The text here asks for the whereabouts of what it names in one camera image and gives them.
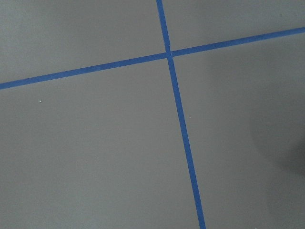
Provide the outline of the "crossing blue tape strip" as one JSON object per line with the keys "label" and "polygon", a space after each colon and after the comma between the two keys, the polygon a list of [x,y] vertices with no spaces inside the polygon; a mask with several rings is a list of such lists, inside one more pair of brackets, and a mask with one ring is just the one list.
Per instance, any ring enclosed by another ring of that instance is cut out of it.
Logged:
{"label": "crossing blue tape strip", "polygon": [[[275,38],[284,37],[284,36],[296,35],[296,34],[301,34],[304,32],[305,32],[305,28],[300,27],[300,28],[294,28],[294,29],[289,29],[289,30],[284,30],[284,31],[277,31],[277,32],[272,32],[272,33],[266,33],[266,34],[239,38],[239,39],[233,39],[233,40],[228,40],[228,41],[223,41],[223,42],[216,42],[216,43],[211,43],[211,44],[206,44],[206,45],[178,49],[178,50],[172,51],[171,54],[173,57],[176,57],[176,56],[193,54],[193,53],[197,53],[197,52],[204,52],[204,51],[220,49],[220,48],[225,48],[225,47],[230,47],[230,46],[236,46],[236,45],[241,45],[241,44],[246,44],[246,43],[251,43],[251,42],[258,42],[258,41],[275,39]],[[28,85],[28,84],[57,80],[60,78],[66,78],[66,77],[71,77],[71,76],[76,76],[76,75],[81,75],[81,74],[98,72],[98,71],[103,71],[103,70],[108,70],[108,69],[113,69],[113,68],[129,66],[129,65],[135,65],[135,64],[144,63],[144,62],[152,62],[152,61],[162,60],[162,59],[166,59],[166,58],[167,58],[167,54],[163,52],[163,53],[152,54],[152,55],[148,55],[148,56],[121,60],[121,61],[117,61],[117,62],[103,63],[103,64],[99,64],[99,65],[95,65],[95,66],[83,67],[83,68],[74,69],[74,70],[68,70],[68,71],[63,71],[63,72],[58,72],[58,73],[51,73],[51,74],[46,74],[46,75],[41,75],[41,76],[30,77],[30,78],[26,78],[26,79],[5,82],[5,83],[0,84],[0,88],[2,90],[4,90],[4,89]]]}

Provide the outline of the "long blue tape strip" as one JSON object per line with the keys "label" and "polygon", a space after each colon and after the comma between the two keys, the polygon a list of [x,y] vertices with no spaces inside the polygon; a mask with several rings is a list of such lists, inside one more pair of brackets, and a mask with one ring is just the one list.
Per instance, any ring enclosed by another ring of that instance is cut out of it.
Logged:
{"label": "long blue tape strip", "polygon": [[166,59],[168,62],[169,73],[170,73],[171,82],[172,82],[173,95],[174,95],[174,99],[175,99],[175,105],[176,105],[176,110],[177,110],[177,115],[178,115],[178,120],[179,120],[182,140],[183,140],[185,157],[186,157],[186,161],[187,161],[188,172],[189,172],[189,177],[190,177],[191,186],[192,186],[192,192],[193,192],[193,198],[194,198],[194,202],[195,202],[198,224],[199,224],[199,228],[205,229],[206,224],[205,224],[205,219],[204,219],[204,214],[203,214],[200,191],[199,191],[199,187],[198,187],[196,171],[195,171],[195,166],[194,166],[194,162],[193,162],[193,155],[192,155],[192,151],[191,151],[188,131],[187,131],[185,117],[184,117],[183,104],[181,101],[179,83],[178,83],[178,79],[177,79],[176,68],[175,68],[174,59],[173,59],[172,50],[171,50],[170,36],[169,36],[168,28],[167,28],[165,11],[163,8],[163,2],[161,0],[157,0],[156,4],[157,4],[157,9],[158,9],[158,14],[159,14],[160,26],[162,29]]}

